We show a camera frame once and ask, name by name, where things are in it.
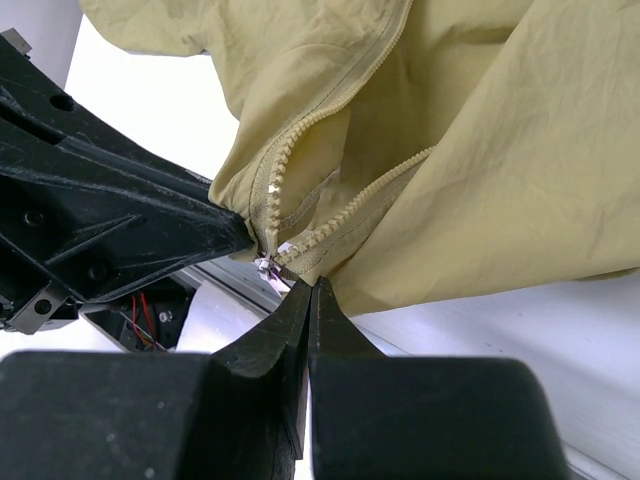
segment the zipper pull tab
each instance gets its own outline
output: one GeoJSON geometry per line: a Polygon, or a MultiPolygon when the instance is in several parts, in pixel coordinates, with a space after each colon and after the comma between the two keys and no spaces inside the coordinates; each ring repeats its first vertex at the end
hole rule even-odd
{"type": "Polygon", "coordinates": [[[255,264],[258,267],[260,277],[269,283],[278,295],[283,297],[291,291],[289,284],[280,276],[280,266],[271,260],[268,255],[266,257],[258,257],[255,260],[255,264]]]}

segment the wire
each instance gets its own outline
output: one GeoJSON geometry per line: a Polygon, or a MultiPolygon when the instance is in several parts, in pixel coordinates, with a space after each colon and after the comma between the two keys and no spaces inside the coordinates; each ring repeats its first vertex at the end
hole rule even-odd
{"type": "Polygon", "coordinates": [[[138,330],[141,330],[140,327],[138,327],[138,324],[136,323],[136,313],[138,311],[138,305],[136,304],[136,297],[135,295],[131,295],[131,324],[133,325],[133,333],[135,334],[136,337],[138,337],[138,339],[142,342],[143,345],[148,344],[148,341],[145,340],[145,338],[140,335],[140,332],[138,330]]]}
{"type": "Polygon", "coordinates": [[[155,342],[156,329],[153,327],[153,322],[151,322],[151,315],[149,314],[149,305],[147,304],[147,297],[144,295],[144,292],[140,292],[140,300],[142,300],[142,311],[144,312],[144,318],[147,320],[147,325],[149,326],[149,333],[151,334],[151,338],[155,342]]]}
{"type": "Polygon", "coordinates": [[[142,335],[144,335],[145,337],[148,338],[148,340],[145,339],[145,341],[148,342],[148,344],[154,345],[158,350],[162,350],[163,352],[167,351],[166,348],[164,348],[158,342],[154,341],[151,338],[151,335],[149,335],[147,332],[145,332],[143,329],[141,329],[138,325],[133,323],[133,321],[129,317],[127,317],[123,312],[118,312],[118,313],[120,313],[120,315],[122,315],[122,317],[127,321],[127,323],[133,327],[133,329],[134,329],[134,331],[136,332],[137,335],[142,334],[142,335]]]}

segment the khaki jacket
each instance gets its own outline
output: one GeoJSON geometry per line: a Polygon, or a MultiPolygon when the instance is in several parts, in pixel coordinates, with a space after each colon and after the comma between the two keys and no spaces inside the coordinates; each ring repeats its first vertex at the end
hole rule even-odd
{"type": "Polygon", "coordinates": [[[240,121],[211,201],[349,314],[640,265],[635,0],[81,4],[211,54],[240,121]]]}

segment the white surface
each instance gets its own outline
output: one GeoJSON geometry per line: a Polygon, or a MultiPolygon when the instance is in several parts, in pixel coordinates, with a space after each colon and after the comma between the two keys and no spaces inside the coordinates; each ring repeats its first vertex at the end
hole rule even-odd
{"type": "Polygon", "coordinates": [[[0,32],[15,28],[31,62],[64,87],[82,12],[77,0],[0,0],[0,32]]]}
{"type": "Polygon", "coordinates": [[[23,350],[122,352],[122,348],[84,319],[31,336],[0,332],[0,360],[23,350]]]}
{"type": "Polygon", "coordinates": [[[207,178],[222,166],[238,128],[210,57],[132,55],[86,18],[67,92],[142,147],[207,178]]]}
{"type": "Polygon", "coordinates": [[[178,352],[213,353],[226,347],[262,320],[252,309],[210,283],[198,288],[182,327],[178,352]]]}
{"type": "MultiPolygon", "coordinates": [[[[523,360],[563,440],[640,479],[640,275],[418,305],[356,323],[412,355],[523,360]]],[[[609,478],[602,471],[595,478],[609,478]]]]}

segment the white wall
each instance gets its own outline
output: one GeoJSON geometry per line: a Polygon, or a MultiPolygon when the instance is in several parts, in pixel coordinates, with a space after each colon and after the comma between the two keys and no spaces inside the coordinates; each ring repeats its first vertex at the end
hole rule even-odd
{"type": "Polygon", "coordinates": [[[0,32],[15,28],[33,47],[31,61],[64,87],[82,12],[77,0],[0,0],[0,32]]]}

